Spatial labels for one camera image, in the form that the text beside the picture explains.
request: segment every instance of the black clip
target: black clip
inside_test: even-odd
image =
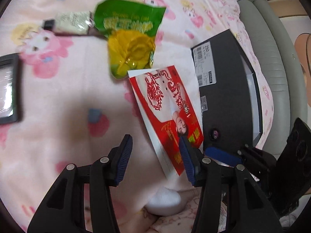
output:
[[[67,165],[42,200],[27,232],[89,232],[85,229],[83,202],[84,184],[89,183],[93,232],[119,233],[109,187],[123,180],[132,147],[132,137],[125,135],[108,157],[88,166]]]
[[[282,232],[272,205],[245,166],[220,166],[192,148],[185,136],[179,140],[179,150],[188,180],[202,186],[192,233],[217,233],[224,192],[228,197],[226,232]]]

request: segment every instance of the red chinese pattern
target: red chinese pattern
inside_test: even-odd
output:
[[[159,75],[153,75],[152,73],[146,73],[146,75],[150,77],[150,81],[148,80],[148,78],[145,78],[145,81],[147,83],[148,100],[155,110],[160,110],[162,107],[162,98],[164,96],[159,84],[156,81],[156,79],[159,78]]]
[[[178,84],[175,83],[175,82],[173,81],[172,78],[170,78],[170,76],[169,76],[169,74],[168,74],[168,72],[167,72],[166,70],[161,70],[161,71],[160,71],[160,74],[161,74],[162,76],[165,76],[166,79],[169,81],[169,82],[167,83],[167,87],[169,88],[169,90],[170,90],[172,93],[174,93],[175,91],[177,91],[177,92],[173,95],[173,97],[175,98],[176,104],[178,105],[178,107],[179,107],[180,109],[182,109],[182,108],[183,108],[183,99],[181,98],[180,88],[179,88]]]

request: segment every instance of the plastic packaging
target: plastic packaging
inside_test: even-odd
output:
[[[0,68],[0,118],[13,114],[12,80],[13,67]]]
[[[55,19],[44,21],[43,29],[62,35],[88,35],[94,26],[90,11],[58,13]]]
[[[126,0],[97,5],[95,27],[108,38],[110,71],[115,78],[124,78],[128,70],[152,67],[155,35],[165,9]]]

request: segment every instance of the pink blanket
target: pink blanket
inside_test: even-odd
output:
[[[133,136],[133,152],[124,181],[111,189],[122,232],[150,228],[157,218],[143,207],[160,187],[177,191],[192,188],[185,173],[165,178],[129,83],[116,81],[109,73],[107,42],[96,37],[56,37],[38,28],[43,19],[53,18],[57,12],[92,11],[99,1],[12,0],[0,19],[0,56],[19,51],[24,61],[23,120],[0,126],[0,196],[25,230],[68,163],[91,164],[119,145],[124,134]],[[251,61],[261,89],[264,135],[257,145],[261,149],[273,119],[273,100],[239,20],[237,2],[136,1],[167,7],[157,34],[154,67],[175,65],[200,125],[199,91],[190,48],[231,29]],[[158,224],[152,229],[161,231]]]

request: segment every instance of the green snack bag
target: green snack bag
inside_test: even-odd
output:
[[[155,35],[165,9],[126,0],[97,5],[95,27],[108,38],[110,71],[115,78],[124,78],[128,70],[152,67]]]
[[[94,13],[95,27],[106,37],[111,30],[137,30],[154,37],[162,22],[165,7],[152,7],[127,0],[105,0]]]

